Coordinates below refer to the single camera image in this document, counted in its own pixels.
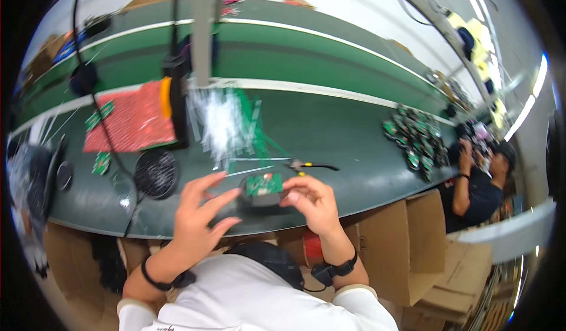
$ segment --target green circuit board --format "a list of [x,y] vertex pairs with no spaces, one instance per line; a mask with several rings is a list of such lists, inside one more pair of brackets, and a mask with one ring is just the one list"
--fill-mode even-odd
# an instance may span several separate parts
[[246,179],[248,196],[264,196],[280,192],[283,192],[283,180],[280,173],[262,173],[248,176]]

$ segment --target black round fan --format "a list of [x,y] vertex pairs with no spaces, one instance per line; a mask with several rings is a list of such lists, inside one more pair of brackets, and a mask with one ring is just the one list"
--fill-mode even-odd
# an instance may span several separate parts
[[136,163],[134,182],[140,192],[153,200],[163,200],[173,193],[177,182],[177,165],[170,151],[146,151]]

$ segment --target pliers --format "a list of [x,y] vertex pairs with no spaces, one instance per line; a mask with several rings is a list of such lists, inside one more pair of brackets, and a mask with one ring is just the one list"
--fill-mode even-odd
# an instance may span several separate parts
[[301,170],[302,167],[327,167],[327,168],[334,170],[334,171],[340,170],[339,168],[337,168],[334,165],[324,164],[324,163],[310,163],[310,162],[303,163],[302,161],[300,161],[298,159],[293,159],[290,164],[286,164],[286,165],[288,167],[290,167],[292,170],[294,170],[297,173],[298,176],[305,176],[306,175]]

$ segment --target hand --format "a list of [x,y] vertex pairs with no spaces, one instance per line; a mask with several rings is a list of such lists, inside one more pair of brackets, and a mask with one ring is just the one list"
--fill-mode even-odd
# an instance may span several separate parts
[[474,165],[474,158],[471,156],[471,143],[464,139],[460,139],[462,149],[460,150],[460,172],[470,175],[471,167]]
[[296,177],[283,183],[290,190],[279,204],[293,206],[307,218],[308,228],[317,235],[329,235],[342,230],[332,187],[312,176]]
[[[219,172],[193,180],[185,185],[180,194],[173,240],[164,248],[179,273],[206,257],[227,230],[241,222],[237,217],[230,217],[218,222],[212,229],[208,228],[218,211],[239,195],[239,188],[217,197],[207,192],[208,188],[218,185],[225,176],[226,172]],[[202,199],[208,201],[201,206]]]

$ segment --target man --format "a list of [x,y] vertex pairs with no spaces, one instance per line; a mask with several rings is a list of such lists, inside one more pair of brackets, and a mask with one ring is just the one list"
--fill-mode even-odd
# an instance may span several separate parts
[[462,230],[488,220],[503,200],[503,186],[515,165],[515,150],[507,143],[489,151],[489,175],[483,172],[485,158],[475,151],[477,163],[472,156],[471,143],[460,139],[460,173],[456,184],[440,190],[446,233]]
[[[239,195],[239,189],[215,198],[207,193],[225,175],[211,174],[185,186],[173,240],[147,258],[142,264],[145,271],[138,267],[124,285],[124,299],[118,304],[121,331],[397,330],[393,317],[368,286],[366,270],[340,226],[332,188],[310,176],[284,183],[289,193],[281,206],[293,206],[306,217],[308,228],[320,236],[327,264],[348,264],[349,273],[332,278],[336,294],[331,303],[308,295],[302,283],[290,280],[287,272],[293,272],[294,266],[278,269],[278,256],[287,253],[271,244],[264,243],[265,260],[239,252],[245,244],[234,248],[236,252],[205,258],[224,233],[240,222],[231,217],[208,228],[217,212]],[[203,199],[209,200],[200,205]],[[196,282],[181,288],[175,303],[163,306],[156,316],[151,306],[164,299],[162,290],[189,269]]]

